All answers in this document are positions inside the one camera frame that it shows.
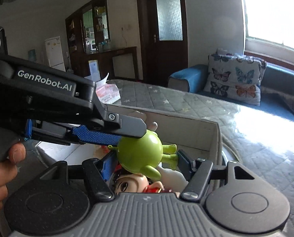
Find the blue sofa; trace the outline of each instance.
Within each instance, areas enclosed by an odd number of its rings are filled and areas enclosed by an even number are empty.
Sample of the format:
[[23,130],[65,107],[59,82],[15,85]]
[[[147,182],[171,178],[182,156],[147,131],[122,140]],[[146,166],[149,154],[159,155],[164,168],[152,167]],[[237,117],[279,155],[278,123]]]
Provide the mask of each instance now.
[[224,98],[203,91],[208,76],[208,66],[199,64],[173,73],[169,77],[168,88],[198,93],[221,100],[237,103],[254,109],[262,110],[294,121],[294,108],[282,96],[288,94],[294,97],[294,72],[268,63],[261,83],[262,87],[275,90],[276,93],[261,93],[260,106],[250,105],[234,99]]

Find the hand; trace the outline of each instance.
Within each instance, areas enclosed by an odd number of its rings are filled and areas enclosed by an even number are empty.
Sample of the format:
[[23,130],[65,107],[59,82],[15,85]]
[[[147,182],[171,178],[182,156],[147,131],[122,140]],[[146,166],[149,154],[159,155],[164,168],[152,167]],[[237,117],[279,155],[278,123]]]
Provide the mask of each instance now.
[[17,143],[9,150],[9,159],[0,163],[0,210],[2,209],[2,200],[8,196],[6,183],[16,177],[18,170],[15,164],[24,160],[25,148],[21,143]]

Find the white refrigerator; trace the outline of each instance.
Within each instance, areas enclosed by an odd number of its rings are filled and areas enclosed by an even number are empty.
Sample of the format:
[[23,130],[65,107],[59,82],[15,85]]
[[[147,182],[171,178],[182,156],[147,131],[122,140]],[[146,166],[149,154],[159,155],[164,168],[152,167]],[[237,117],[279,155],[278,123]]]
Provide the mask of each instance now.
[[51,68],[65,70],[63,52],[61,50],[61,38],[53,37],[45,40],[47,64]]

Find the plastic bag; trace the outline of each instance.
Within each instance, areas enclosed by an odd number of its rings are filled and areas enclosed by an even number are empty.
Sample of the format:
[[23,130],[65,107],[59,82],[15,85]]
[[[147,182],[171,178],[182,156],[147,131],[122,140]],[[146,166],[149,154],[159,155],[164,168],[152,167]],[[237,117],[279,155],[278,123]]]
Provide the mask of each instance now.
[[113,104],[121,99],[121,96],[116,84],[106,83],[108,76],[109,74],[96,83],[96,95],[102,103]]

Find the window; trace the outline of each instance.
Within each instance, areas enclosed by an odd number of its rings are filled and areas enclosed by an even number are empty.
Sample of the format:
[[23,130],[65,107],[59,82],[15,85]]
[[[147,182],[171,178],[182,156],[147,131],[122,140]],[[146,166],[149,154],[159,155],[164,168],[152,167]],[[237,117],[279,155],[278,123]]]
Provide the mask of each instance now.
[[294,49],[294,0],[244,0],[247,35]]

